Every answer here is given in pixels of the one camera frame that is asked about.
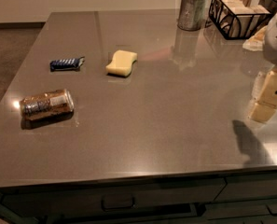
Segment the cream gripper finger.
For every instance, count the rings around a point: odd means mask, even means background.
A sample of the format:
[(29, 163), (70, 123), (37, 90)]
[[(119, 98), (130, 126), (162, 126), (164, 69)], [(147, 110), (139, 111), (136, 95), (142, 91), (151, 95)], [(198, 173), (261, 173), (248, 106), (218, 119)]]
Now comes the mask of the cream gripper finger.
[(251, 120), (266, 123), (277, 111), (277, 66), (259, 72), (252, 90)]

